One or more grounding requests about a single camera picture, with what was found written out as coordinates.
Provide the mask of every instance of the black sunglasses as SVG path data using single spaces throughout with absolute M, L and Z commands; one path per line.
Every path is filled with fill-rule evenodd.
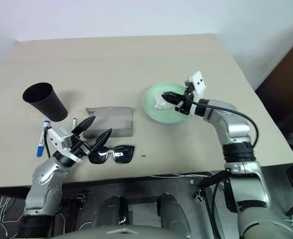
M 113 158 L 117 163 L 129 163 L 133 158 L 135 147 L 131 145 L 120 145 L 114 148 L 103 146 L 98 152 L 89 154 L 91 163 L 102 164 L 106 162 L 109 153 L 113 154 Z

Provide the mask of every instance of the pen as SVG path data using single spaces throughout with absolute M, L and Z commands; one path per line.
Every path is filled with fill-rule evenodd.
M 42 132 L 41 132 L 40 140 L 39 140 L 39 144 L 38 144 L 37 157 L 42 156 L 43 145 L 44 145 L 44 134 L 45 134 L 45 129 L 47 126 L 49 126 L 49 121 L 45 120 L 45 122 L 43 123 L 43 128 L 42 128 Z

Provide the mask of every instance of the black cup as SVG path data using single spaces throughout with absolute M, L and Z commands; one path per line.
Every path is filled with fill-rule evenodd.
M 62 121 L 68 115 L 66 108 L 49 83 L 42 82 L 30 86 L 25 90 L 22 98 L 24 101 L 37 108 L 51 121 Z

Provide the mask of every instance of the light green bowl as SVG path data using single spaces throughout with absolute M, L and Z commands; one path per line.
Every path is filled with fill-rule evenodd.
M 173 91 L 178 94 L 185 92 L 185 87 L 176 83 L 162 82 L 151 86 L 143 98 L 143 107 L 146 114 L 158 123 L 175 124 L 184 121 L 187 116 L 175 111 L 174 108 L 159 110 L 155 108 L 155 93 Z

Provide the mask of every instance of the gray cloth case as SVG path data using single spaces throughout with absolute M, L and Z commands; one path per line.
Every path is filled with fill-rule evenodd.
M 83 132 L 84 138 L 97 138 L 112 128 L 110 137 L 131 137 L 133 114 L 130 107 L 86 108 L 89 116 L 96 116 L 93 124 Z

